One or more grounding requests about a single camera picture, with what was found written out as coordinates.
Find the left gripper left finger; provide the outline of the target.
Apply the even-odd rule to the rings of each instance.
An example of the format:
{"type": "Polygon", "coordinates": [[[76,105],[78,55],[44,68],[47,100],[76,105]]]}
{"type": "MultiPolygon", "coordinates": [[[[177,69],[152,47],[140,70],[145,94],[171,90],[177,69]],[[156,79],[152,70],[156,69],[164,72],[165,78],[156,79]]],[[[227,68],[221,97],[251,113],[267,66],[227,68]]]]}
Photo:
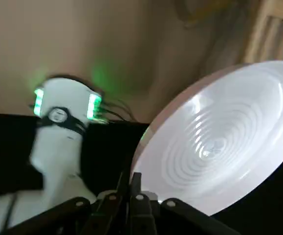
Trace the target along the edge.
{"type": "Polygon", "coordinates": [[[115,193],[91,204],[74,197],[18,225],[3,226],[1,235],[129,235],[130,176],[122,172],[115,193]]]}

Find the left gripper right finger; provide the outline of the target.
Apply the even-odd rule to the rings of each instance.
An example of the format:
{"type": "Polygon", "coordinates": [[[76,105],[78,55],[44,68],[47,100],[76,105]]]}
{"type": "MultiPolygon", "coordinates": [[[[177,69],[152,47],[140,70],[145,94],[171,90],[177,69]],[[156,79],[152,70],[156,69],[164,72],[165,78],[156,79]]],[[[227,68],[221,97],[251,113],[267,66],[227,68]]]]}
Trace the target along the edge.
{"type": "Polygon", "coordinates": [[[141,192],[141,176],[131,178],[132,235],[238,235],[218,220],[189,204],[168,198],[159,203],[141,192]]]}

